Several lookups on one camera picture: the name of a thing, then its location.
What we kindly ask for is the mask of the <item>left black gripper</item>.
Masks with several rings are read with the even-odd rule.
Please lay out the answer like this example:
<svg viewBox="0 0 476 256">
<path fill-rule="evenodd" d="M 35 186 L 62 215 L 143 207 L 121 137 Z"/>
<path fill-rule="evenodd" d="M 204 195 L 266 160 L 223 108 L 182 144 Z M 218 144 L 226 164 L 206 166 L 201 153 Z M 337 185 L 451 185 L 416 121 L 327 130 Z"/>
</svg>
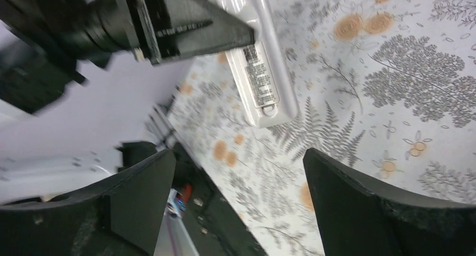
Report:
<svg viewBox="0 0 476 256">
<path fill-rule="evenodd" d="M 77 59 L 107 64 L 130 51 L 156 65 L 255 43 L 255 30 L 208 0 L 93 0 L 74 22 Z"/>
</svg>

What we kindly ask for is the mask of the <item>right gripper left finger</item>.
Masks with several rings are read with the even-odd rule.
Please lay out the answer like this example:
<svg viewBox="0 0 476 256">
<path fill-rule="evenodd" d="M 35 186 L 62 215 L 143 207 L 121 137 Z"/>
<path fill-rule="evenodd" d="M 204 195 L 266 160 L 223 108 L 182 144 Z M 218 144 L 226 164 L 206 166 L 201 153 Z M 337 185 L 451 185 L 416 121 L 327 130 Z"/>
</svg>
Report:
<svg viewBox="0 0 476 256">
<path fill-rule="evenodd" d="M 51 201 L 1 206 L 1 254 L 153 255 L 175 165 L 163 150 Z"/>
</svg>

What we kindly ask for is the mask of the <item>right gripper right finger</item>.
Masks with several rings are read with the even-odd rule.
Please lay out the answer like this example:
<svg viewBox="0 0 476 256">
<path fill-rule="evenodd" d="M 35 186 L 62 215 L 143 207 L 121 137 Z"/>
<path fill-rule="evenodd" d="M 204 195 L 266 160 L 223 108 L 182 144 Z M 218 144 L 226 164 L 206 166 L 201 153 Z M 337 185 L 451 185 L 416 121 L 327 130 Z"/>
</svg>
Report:
<svg viewBox="0 0 476 256">
<path fill-rule="evenodd" d="M 475 206 L 390 185 L 311 148 L 303 158 L 325 255 L 474 255 Z"/>
</svg>

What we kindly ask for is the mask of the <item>white remote control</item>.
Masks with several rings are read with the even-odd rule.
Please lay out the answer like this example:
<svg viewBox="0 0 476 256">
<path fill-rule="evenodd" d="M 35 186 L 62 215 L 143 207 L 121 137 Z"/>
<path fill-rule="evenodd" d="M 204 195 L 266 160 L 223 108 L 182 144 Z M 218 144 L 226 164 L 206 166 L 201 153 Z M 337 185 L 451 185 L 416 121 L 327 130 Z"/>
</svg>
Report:
<svg viewBox="0 0 476 256">
<path fill-rule="evenodd" d="M 294 120 L 298 100 L 268 0 L 209 1 L 255 30 L 254 44 L 225 53 L 248 122 L 265 128 Z"/>
</svg>

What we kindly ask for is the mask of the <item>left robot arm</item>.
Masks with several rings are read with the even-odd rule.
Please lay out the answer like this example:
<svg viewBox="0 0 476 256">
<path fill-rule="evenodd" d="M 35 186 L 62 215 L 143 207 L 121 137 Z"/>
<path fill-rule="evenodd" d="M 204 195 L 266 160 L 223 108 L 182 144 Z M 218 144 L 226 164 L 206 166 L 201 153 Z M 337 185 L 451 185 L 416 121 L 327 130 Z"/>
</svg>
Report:
<svg viewBox="0 0 476 256">
<path fill-rule="evenodd" d="M 1 0 L 1 20 L 15 35 L 1 47 L 1 100 L 28 114 L 85 82 L 78 61 L 105 68 L 127 51 L 159 65 L 255 42 L 208 0 Z"/>
</svg>

